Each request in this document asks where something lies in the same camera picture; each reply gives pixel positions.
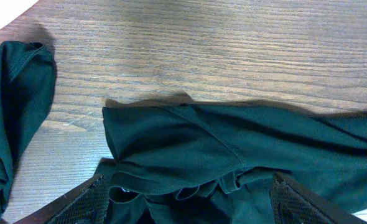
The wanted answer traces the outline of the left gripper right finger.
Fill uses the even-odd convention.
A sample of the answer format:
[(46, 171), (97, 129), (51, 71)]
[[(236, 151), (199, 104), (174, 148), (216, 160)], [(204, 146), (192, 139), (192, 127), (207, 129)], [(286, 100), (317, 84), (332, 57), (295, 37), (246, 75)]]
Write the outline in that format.
[(275, 224), (367, 224), (280, 172), (269, 197)]

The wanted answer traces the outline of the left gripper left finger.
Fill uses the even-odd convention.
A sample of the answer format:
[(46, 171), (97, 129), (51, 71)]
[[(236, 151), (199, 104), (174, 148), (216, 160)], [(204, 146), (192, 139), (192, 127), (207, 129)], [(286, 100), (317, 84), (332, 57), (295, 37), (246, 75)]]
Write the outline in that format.
[(103, 224), (108, 205), (108, 183), (97, 174), (16, 224)]

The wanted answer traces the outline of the black t-shirt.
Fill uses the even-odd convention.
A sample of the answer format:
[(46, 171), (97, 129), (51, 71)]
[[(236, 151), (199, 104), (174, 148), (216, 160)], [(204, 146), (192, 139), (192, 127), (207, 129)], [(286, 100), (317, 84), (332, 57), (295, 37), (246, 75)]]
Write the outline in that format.
[(107, 223), (272, 223), (276, 172), (367, 209), (367, 116), (266, 106), (103, 108)]

